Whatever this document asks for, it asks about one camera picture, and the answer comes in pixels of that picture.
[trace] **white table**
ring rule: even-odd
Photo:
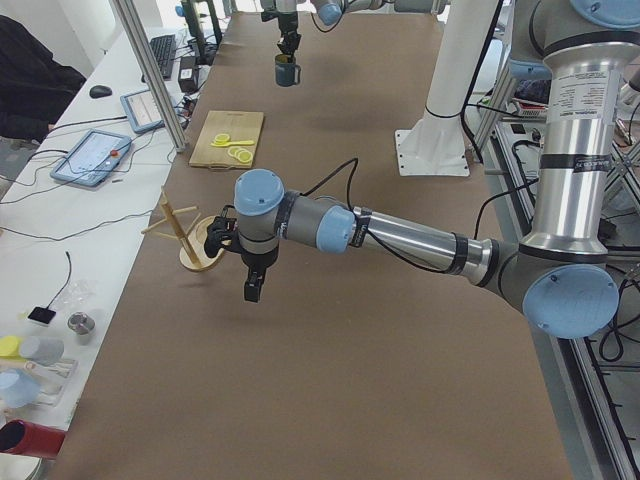
[[[149,37],[163,33],[175,33],[175,30],[150,30]],[[185,30],[180,30],[177,37],[178,41],[184,40]],[[177,55],[186,52],[186,49],[179,50]],[[171,80],[166,85],[173,97],[181,99],[177,69],[174,65]],[[201,72],[201,82],[206,79],[206,73]],[[145,84],[140,79],[140,68],[128,39],[122,34],[58,125],[124,115],[120,96],[144,89]],[[98,84],[111,87],[113,95],[90,98],[90,88]],[[70,150],[89,128],[136,136],[126,120],[92,123],[52,132],[40,149]],[[43,168],[34,186],[13,185],[2,200],[4,204],[0,205],[0,228],[37,236],[63,237],[101,222],[150,211],[156,205],[160,186],[167,178],[174,156],[173,144],[165,129],[157,130],[151,136],[152,133],[147,133],[133,141],[129,156],[118,168],[129,170],[133,158],[128,172],[113,173],[95,189],[64,185],[7,204],[58,184],[49,177],[50,168]],[[132,152],[148,142],[147,147],[132,157]],[[36,156],[18,180],[31,183],[35,170],[55,158],[53,154]],[[78,362],[76,372],[55,407],[31,405],[10,412],[12,415],[67,428],[142,242],[140,231],[148,223],[147,214],[60,242],[28,238],[9,231],[0,236],[0,336],[61,338],[65,343],[64,357]],[[70,285],[52,306],[57,311],[56,317],[49,326],[43,326],[26,317],[33,307],[46,306],[64,284],[68,273],[65,251],[70,253],[72,260]],[[67,319],[76,311],[85,312],[95,320],[96,327],[90,336],[79,337],[67,327]]]

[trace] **cutting board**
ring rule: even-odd
[[[228,148],[212,147],[214,137],[228,133],[233,140],[253,140],[254,145],[243,146],[254,155],[260,139],[264,113],[211,110],[198,137],[189,165],[209,168],[251,168],[253,161],[240,163],[228,153]]]

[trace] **blue joint cap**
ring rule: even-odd
[[[277,207],[284,197],[284,185],[271,170],[258,168],[236,180],[234,206],[247,217],[263,215]]]
[[[571,6],[591,23],[613,30],[640,27],[638,0],[571,0]]]
[[[342,16],[342,9],[335,3],[327,3],[320,7],[318,16],[327,27],[333,25]]]
[[[566,265],[540,277],[522,303],[527,320],[559,338],[582,338],[604,327],[618,309],[618,288],[595,265]]]
[[[542,63],[509,60],[509,71],[518,80],[550,80],[551,71]]]
[[[349,244],[355,216],[338,205],[331,207],[320,220],[316,247],[321,252],[343,253]]]

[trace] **black jacket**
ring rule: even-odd
[[[21,24],[0,15],[0,136],[42,141],[84,82]]]

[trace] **wooden base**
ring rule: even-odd
[[[198,256],[198,262],[193,262],[187,255],[187,251],[184,248],[180,249],[180,262],[187,270],[192,272],[204,272],[214,267],[216,262],[222,257],[224,250],[220,250],[215,258],[207,257],[204,253],[204,242],[207,239],[207,227],[213,223],[214,217],[207,217],[200,220],[196,227],[191,231],[187,237],[189,243],[193,246],[193,250]]]

